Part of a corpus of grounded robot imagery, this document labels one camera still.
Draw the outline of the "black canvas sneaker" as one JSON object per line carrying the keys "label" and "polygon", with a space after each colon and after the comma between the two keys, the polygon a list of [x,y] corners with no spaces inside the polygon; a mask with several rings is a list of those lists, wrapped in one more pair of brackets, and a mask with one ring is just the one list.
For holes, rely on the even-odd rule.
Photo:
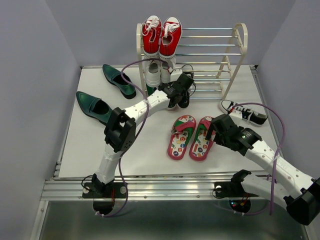
{"label": "black canvas sneaker", "polygon": [[[224,113],[227,114],[235,105],[236,102],[223,99],[219,102],[219,108]],[[240,111],[242,114],[242,119],[254,126],[262,126],[268,119],[268,116],[262,113],[259,113],[255,110],[252,110],[248,106],[239,105],[234,108],[237,111]]]}
{"label": "black canvas sneaker", "polygon": [[177,104],[179,108],[186,109],[190,104],[190,92],[187,90],[182,94],[180,102]]}

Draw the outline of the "pink letter sandal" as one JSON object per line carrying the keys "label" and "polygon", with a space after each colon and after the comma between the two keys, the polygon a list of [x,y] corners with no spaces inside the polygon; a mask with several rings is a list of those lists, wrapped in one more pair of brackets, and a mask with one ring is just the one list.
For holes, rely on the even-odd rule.
{"label": "pink letter sandal", "polygon": [[173,160],[181,160],[196,129],[196,119],[191,115],[183,115],[174,122],[167,148],[168,156]]}
{"label": "pink letter sandal", "polygon": [[213,138],[206,140],[206,136],[213,117],[205,116],[197,125],[193,143],[189,150],[189,156],[197,162],[204,161],[210,152],[214,141]]}

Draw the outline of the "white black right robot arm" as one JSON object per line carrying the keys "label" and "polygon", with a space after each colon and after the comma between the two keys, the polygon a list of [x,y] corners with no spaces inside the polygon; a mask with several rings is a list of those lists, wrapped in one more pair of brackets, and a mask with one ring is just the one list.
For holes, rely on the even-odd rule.
{"label": "white black right robot arm", "polygon": [[308,226],[320,213],[320,180],[303,173],[272,150],[250,128],[239,126],[237,113],[222,114],[208,125],[206,139],[239,153],[271,175],[264,180],[249,170],[236,172],[229,181],[216,182],[215,198],[235,198],[245,194],[269,200],[299,224]]}

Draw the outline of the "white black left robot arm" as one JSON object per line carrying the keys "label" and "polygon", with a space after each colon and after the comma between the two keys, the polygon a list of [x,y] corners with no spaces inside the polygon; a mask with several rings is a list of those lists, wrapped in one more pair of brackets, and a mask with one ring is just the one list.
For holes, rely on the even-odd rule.
{"label": "white black left robot arm", "polygon": [[193,83],[191,75],[182,72],[177,75],[176,81],[161,84],[159,89],[142,101],[125,109],[114,108],[108,121],[104,122],[105,148],[102,160],[98,169],[90,176],[90,183],[81,183],[83,189],[88,193],[97,193],[100,197],[109,197],[116,169],[121,168],[121,158],[139,135],[137,126],[143,127],[148,117],[170,104],[178,104]]}

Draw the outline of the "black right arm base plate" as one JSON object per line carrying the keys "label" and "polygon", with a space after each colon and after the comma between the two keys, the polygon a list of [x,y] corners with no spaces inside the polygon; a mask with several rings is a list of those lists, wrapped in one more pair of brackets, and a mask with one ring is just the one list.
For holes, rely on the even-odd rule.
{"label": "black right arm base plate", "polygon": [[241,183],[231,181],[215,182],[211,194],[216,199],[257,197],[257,195],[253,193],[246,192]]}

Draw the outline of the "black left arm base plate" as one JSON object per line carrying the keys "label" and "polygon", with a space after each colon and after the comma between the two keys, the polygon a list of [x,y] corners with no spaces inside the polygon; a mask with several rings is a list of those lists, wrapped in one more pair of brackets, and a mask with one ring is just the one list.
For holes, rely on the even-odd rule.
{"label": "black left arm base plate", "polygon": [[123,182],[110,183],[98,190],[93,183],[86,182],[82,191],[84,199],[125,199],[127,190]]}

